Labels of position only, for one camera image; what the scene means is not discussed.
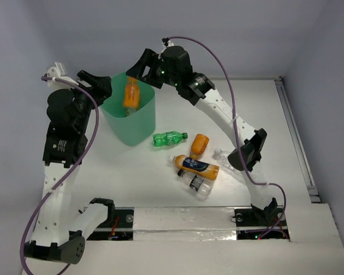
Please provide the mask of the small orange pulp bottle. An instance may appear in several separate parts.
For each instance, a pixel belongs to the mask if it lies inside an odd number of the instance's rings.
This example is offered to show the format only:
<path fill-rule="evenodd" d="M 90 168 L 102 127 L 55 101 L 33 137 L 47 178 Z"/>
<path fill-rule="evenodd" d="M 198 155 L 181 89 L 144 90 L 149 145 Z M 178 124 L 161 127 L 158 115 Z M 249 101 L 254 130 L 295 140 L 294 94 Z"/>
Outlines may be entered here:
<path fill-rule="evenodd" d="M 140 106 L 140 88 L 138 80 L 132 77 L 127 77 L 127 83 L 124 90 L 123 107 L 126 112 L 126 116 L 130 116 L 135 113 Z"/>

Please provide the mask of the round orange juice bottle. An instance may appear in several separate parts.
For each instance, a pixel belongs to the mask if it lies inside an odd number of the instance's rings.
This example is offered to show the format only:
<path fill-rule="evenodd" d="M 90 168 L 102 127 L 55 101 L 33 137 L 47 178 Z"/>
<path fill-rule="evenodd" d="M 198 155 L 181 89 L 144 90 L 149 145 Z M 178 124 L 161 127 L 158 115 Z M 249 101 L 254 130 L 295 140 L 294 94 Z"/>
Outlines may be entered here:
<path fill-rule="evenodd" d="M 199 159 L 205 152 L 209 144 L 209 138 L 203 134 L 196 134 L 196 137 L 190 147 L 190 157 Z"/>

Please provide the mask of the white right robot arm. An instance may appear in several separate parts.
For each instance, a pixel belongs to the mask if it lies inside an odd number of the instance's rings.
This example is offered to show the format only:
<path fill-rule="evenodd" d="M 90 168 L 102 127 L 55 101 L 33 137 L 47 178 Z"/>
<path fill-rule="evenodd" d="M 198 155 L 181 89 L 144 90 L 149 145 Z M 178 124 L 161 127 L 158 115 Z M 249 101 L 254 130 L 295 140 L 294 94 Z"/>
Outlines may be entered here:
<path fill-rule="evenodd" d="M 277 208 L 276 199 L 267 190 L 260 164 L 261 149 L 267 137 L 264 129 L 254 129 L 232 109 L 213 82 L 193 70 L 188 52 L 181 46 L 170 46 L 160 54 L 145 49 L 141 58 L 126 75 L 160 89 L 173 86 L 178 94 L 208 115 L 230 138 L 235 149 L 228 162 L 239 170 L 248 188 L 253 220 L 265 225 Z"/>

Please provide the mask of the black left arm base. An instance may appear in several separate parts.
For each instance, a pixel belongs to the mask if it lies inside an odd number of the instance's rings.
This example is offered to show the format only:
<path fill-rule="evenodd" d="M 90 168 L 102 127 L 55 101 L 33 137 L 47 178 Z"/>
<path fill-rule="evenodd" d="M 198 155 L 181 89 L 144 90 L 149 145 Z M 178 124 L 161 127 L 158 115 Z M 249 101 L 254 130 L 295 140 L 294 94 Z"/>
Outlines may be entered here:
<path fill-rule="evenodd" d="M 88 237 L 88 241 L 132 241 L 134 230 L 134 208 L 115 209 L 115 220 L 112 225 L 99 225 Z"/>

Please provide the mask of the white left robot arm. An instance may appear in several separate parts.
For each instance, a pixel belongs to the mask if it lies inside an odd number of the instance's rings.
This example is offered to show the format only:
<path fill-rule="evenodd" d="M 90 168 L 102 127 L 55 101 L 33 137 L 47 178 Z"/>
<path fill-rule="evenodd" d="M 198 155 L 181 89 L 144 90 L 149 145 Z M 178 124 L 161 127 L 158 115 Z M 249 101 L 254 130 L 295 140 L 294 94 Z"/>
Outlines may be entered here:
<path fill-rule="evenodd" d="M 99 116 L 99 107 L 112 95 L 111 78 L 94 76 L 84 70 L 70 78 L 61 63 L 48 69 L 42 80 L 52 89 L 46 114 L 50 120 L 42 161 L 44 186 L 42 199 L 26 227 L 20 244 L 20 257 L 77 264 L 85 242 L 99 226 L 115 223 L 113 200 L 94 198 L 71 218 L 72 188 L 81 163 L 92 146 L 93 134 L 86 137 L 91 112 Z"/>

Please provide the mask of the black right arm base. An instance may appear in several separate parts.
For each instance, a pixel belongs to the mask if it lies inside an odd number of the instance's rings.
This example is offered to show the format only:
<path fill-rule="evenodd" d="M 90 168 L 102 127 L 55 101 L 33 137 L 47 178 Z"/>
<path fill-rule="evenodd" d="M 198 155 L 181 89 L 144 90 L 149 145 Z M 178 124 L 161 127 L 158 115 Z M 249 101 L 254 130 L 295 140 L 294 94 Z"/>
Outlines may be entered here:
<path fill-rule="evenodd" d="M 236 225 L 238 240 L 290 239 L 285 215 L 275 198 L 264 209 L 255 206 L 234 210 L 230 221 Z"/>

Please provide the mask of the green plastic bin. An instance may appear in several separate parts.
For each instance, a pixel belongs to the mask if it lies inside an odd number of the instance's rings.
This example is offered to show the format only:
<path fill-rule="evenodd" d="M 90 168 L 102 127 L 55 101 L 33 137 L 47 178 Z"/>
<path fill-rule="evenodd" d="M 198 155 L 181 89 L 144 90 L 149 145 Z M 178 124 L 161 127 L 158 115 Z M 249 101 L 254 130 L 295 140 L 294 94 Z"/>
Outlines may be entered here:
<path fill-rule="evenodd" d="M 155 122 L 155 91 L 140 82 L 139 110 L 127 116 L 123 106 L 127 76 L 124 72 L 112 78 L 112 95 L 101 105 L 106 121 L 116 137 L 127 146 L 135 146 L 153 134 Z"/>

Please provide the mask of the green plastic soda bottle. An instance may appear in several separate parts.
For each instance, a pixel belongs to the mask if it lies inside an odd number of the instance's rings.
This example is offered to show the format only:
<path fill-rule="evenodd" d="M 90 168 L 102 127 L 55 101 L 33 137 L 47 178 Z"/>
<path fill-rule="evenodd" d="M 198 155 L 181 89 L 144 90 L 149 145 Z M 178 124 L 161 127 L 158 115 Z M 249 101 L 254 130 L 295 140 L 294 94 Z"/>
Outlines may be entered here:
<path fill-rule="evenodd" d="M 154 147 L 174 146 L 188 138 L 187 132 L 170 131 L 153 135 Z"/>

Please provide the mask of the clear empty water bottle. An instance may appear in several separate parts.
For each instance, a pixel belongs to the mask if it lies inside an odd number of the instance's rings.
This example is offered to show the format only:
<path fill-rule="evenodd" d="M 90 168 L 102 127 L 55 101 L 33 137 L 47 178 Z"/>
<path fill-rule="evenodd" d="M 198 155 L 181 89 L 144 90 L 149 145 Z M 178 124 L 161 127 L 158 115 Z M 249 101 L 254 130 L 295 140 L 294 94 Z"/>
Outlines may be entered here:
<path fill-rule="evenodd" d="M 232 176 L 236 181 L 246 184 L 241 171 L 235 169 L 228 161 L 229 154 L 229 151 L 224 151 L 220 148 L 217 148 L 214 150 L 212 158 L 218 163 L 224 172 Z"/>

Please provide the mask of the orange bottle with blue label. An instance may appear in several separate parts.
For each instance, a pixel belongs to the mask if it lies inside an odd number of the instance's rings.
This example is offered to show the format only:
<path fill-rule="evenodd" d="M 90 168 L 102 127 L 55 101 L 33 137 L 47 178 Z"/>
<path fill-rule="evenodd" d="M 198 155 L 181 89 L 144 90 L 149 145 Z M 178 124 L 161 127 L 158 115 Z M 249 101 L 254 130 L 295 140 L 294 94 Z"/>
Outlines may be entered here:
<path fill-rule="evenodd" d="M 178 171 L 192 172 L 209 180 L 216 180 L 220 171 L 217 165 L 205 163 L 186 155 L 170 156 L 169 161 Z"/>

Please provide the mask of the clear bottle with black label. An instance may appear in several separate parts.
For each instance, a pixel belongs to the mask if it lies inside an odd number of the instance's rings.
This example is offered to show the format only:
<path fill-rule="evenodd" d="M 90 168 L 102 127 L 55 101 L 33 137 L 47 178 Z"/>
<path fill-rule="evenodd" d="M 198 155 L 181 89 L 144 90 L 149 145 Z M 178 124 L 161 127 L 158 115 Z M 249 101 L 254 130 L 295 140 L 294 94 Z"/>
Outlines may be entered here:
<path fill-rule="evenodd" d="M 177 176 L 185 190 L 194 195 L 198 200 L 205 201 L 213 189 L 213 183 L 193 172 L 178 170 Z"/>

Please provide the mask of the silver foil tape strip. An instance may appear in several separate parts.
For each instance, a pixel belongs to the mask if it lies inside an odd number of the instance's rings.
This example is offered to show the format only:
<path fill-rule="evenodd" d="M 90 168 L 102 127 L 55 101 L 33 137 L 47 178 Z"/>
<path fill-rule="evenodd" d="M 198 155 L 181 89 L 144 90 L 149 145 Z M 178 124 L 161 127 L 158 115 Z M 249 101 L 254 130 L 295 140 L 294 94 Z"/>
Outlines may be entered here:
<path fill-rule="evenodd" d="M 134 241 L 235 241 L 232 207 L 137 207 Z"/>

